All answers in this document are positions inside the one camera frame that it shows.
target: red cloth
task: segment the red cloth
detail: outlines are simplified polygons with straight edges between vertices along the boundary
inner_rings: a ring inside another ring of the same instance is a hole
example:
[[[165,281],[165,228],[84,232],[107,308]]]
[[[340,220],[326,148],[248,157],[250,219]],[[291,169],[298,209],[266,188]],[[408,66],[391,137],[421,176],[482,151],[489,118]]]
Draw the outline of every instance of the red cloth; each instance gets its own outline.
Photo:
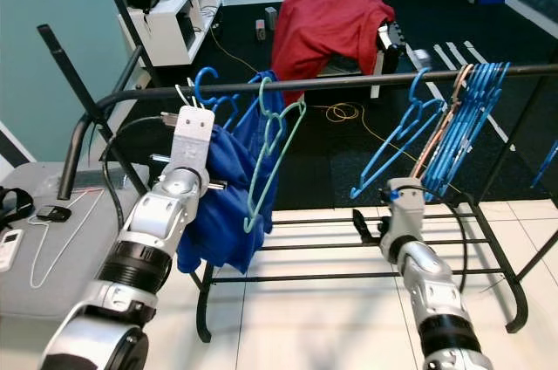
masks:
[[[376,36],[395,11],[381,0],[285,0],[277,18],[271,66],[279,80],[312,79],[333,53],[358,61],[370,75],[376,64]],[[285,102],[303,92],[287,92]]]

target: black metal rack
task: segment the black metal rack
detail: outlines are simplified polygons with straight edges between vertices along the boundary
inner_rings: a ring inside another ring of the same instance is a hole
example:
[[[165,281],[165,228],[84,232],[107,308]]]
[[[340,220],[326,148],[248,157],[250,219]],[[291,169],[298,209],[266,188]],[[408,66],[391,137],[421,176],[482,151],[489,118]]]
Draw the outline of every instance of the black metal rack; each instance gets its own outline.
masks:
[[[104,130],[101,133],[105,140],[109,140],[112,136],[112,131],[110,127],[106,124],[105,116],[103,113],[106,109],[113,107],[120,101],[128,99],[168,99],[175,97],[174,88],[152,88],[144,90],[133,90],[133,91],[122,91],[113,93],[98,102],[94,102],[90,93],[88,93],[85,85],[79,78],[77,72],[75,71],[71,61],[65,54],[64,50],[61,48],[60,44],[56,40],[53,32],[48,25],[41,25],[38,27],[39,33],[43,37],[45,43],[49,47],[53,57],[58,63],[61,71],[65,74],[66,78],[70,82],[70,85],[84,106],[86,113],[81,117],[78,124],[75,126],[70,147],[68,149],[68,154],[65,160],[65,168],[62,175],[60,189],[58,191],[58,199],[66,200],[69,198],[71,189],[73,187],[73,180],[75,177],[78,157],[81,152],[81,147],[85,135],[86,129],[93,122],[100,124],[101,129]],[[126,65],[126,69],[122,72],[119,78],[118,87],[122,87],[121,84],[125,84],[129,79],[133,66],[142,57],[145,52],[138,48],[133,52],[133,55]],[[542,90],[545,88],[548,76],[558,75],[558,52],[555,52],[552,58],[552,64],[550,65],[530,65],[530,66],[512,66],[508,72],[507,76],[540,76],[536,88],[532,91],[527,104],[523,107],[521,115],[517,120],[514,129],[509,135],[508,142],[500,151],[498,158],[495,160],[490,174],[485,182],[485,185],[481,191],[481,195],[478,199],[473,199],[470,195],[461,194],[459,199],[454,200],[456,204],[459,202],[465,202],[468,204],[471,213],[461,213],[459,217],[474,217],[480,226],[483,233],[483,238],[471,238],[467,239],[467,244],[487,244],[496,261],[499,265],[498,268],[485,268],[485,269],[473,269],[467,270],[467,274],[494,274],[501,273],[506,278],[510,289],[514,295],[516,303],[516,313],[514,319],[506,324],[506,329],[510,333],[518,332],[527,322],[528,316],[528,305],[525,292],[521,287],[521,280],[541,261],[544,255],[553,247],[553,245],[558,241],[558,230],[548,239],[548,241],[543,245],[543,247],[537,252],[536,255],[527,263],[527,265],[519,273],[515,273],[511,264],[509,263],[507,256],[500,246],[495,234],[493,233],[490,224],[482,213],[479,203],[483,200],[487,191],[490,189],[494,178],[500,172],[503,161],[505,160],[509,148],[514,144],[515,138],[521,127],[525,123],[528,115],[533,111],[534,104],[537,99],[541,96]],[[448,72],[428,72],[424,75],[424,81],[453,81],[458,74],[457,71]],[[350,77],[350,78],[335,78],[335,79],[309,79],[309,80],[297,80],[297,81],[284,81],[275,82],[269,84],[265,91],[293,91],[298,89],[326,89],[326,88],[344,88],[351,86],[371,86],[371,85],[395,85],[395,84],[410,84],[415,78],[413,73],[403,73],[403,74],[389,74],[389,75],[378,75],[378,76],[362,76],[362,77]],[[258,90],[258,85],[246,85],[246,84],[233,84],[233,85],[221,85],[221,86],[203,86],[201,88],[202,92],[211,93],[255,93]],[[193,89],[184,86],[182,88],[186,93],[192,94]],[[135,188],[143,195],[147,192],[147,188],[141,182],[137,176],[135,170],[132,168],[131,163],[121,155],[116,145],[112,147],[112,154],[120,162],[122,168],[129,174]],[[454,217],[454,215],[435,215],[435,216],[425,216],[425,219],[439,219],[439,218],[449,218]],[[380,220],[379,217],[367,217],[366,220],[374,221]],[[303,224],[303,223],[342,223],[349,222],[350,219],[328,219],[328,220],[299,220],[299,221],[276,221],[275,225],[280,224]],[[437,240],[431,241],[429,244],[441,245],[441,244],[461,244],[462,240]],[[377,243],[325,243],[325,244],[306,244],[306,245],[290,245],[290,246],[264,246],[261,248],[262,251],[265,250],[315,250],[315,249],[349,249],[362,246],[377,246]],[[455,274],[462,274],[463,270],[454,271]],[[206,311],[208,308],[208,296],[212,284],[217,283],[238,283],[238,282],[264,282],[264,281],[293,281],[293,280],[316,280],[316,279],[335,279],[335,278],[390,278],[398,275],[396,272],[377,272],[377,273],[351,273],[351,274],[318,274],[318,275],[296,275],[296,276],[273,276],[273,277],[214,277],[214,266],[207,264],[205,270],[203,271],[203,278],[200,280],[195,273],[192,273],[192,279],[195,281],[196,285],[200,289],[200,295],[198,298],[197,313],[196,313],[196,326],[198,334],[203,342],[209,342],[211,340],[211,333],[208,330],[206,321]]]

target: blue garment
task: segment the blue garment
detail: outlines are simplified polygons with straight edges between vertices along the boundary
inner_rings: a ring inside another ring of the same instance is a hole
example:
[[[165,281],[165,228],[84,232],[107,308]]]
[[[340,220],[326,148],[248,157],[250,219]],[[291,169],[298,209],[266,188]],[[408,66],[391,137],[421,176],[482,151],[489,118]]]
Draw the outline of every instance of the blue garment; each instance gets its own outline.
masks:
[[[279,92],[266,92],[264,101],[266,108],[275,112],[284,108]],[[177,250],[180,271],[195,271],[203,258],[212,265],[222,267],[230,264],[245,273],[252,256],[262,247],[264,232],[271,231],[276,178],[253,230],[244,232],[243,222],[248,216],[248,190],[262,147],[265,124],[266,118],[261,116],[257,106],[232,134],[214,126],[207,169],[212,179],[227,181],[228,186],[224,190],[209,189],[200,199],[197,216],[186,227]],[[272,133],[278,128],[278,124],[274,124]],[[256,194],[261,194],[280,152],[280,148],[276,149],[262,163],[262,173],[255,185]]]

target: white cabinet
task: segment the white cabinet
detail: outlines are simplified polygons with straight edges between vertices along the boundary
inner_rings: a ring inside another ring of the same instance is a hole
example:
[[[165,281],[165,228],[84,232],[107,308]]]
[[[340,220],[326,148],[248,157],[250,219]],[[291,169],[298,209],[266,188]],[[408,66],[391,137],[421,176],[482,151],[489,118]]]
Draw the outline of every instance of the white cabinet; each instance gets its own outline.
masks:
[[[153,65],[190,65],[221,4],[222,0],[168,0],[158,2],[147,15],[134,8],[128,8],[128,13]],[[194,27],[194,41],[189,45],[180,31],[179,19],[184,17],[189,17]],[[120,15],[119,21],[134,47]]]

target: white device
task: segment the white device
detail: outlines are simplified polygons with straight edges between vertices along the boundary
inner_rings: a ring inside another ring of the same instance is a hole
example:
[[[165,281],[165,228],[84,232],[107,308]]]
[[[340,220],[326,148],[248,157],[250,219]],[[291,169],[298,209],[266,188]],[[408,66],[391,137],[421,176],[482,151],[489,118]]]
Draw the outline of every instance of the white device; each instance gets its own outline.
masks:
[[[0,243],[0,272],[8,271],[14,262],[17,248],[24,238],[22,229],[9,230],[2,238]]]

